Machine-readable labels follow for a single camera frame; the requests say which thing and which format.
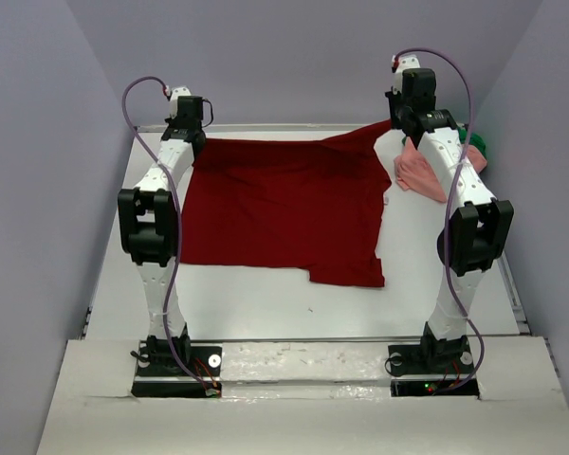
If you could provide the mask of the dark red t shirt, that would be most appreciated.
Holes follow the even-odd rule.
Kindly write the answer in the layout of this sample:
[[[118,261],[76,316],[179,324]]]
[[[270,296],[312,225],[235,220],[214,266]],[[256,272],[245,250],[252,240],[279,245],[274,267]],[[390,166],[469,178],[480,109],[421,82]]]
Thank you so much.
[[[183,204],[182,263],[384,287],[376,247],[392,180],[375,146],[390,129],[385,120],[320,140],[209,139]]]

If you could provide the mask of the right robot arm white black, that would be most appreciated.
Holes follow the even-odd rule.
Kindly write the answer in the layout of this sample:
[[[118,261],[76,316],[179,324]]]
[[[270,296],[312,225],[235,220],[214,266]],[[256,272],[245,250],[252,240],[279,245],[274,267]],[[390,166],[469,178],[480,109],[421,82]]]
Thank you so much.
[[[437,239],[443,278],[436,304],[416,344],[392,345],[386,366],[395,376],[439,374],[473,365],[469,309],[478,284],[502,255],[514,209],[482,183],[469,161],[451,113],[436,107],[436,78],[428,68],[393,71],[386,96],[391,121],[434,171],[447,197],[445,226]]]

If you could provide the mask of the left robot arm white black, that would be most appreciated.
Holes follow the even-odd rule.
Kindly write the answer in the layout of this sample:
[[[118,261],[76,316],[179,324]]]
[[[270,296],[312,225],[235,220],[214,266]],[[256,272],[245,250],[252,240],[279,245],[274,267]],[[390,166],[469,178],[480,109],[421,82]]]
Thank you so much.
[[[166,97],[170,114],[158,151],[138,139],[152,165],[134,187],[119,192],[119,232],[122,249],[141,277],[150,321],[145,348],[136,357],[194,378],[187,322],[174,284],[182,243],[177,186],[206,143],[205,100],[186,86],[168,89]]]

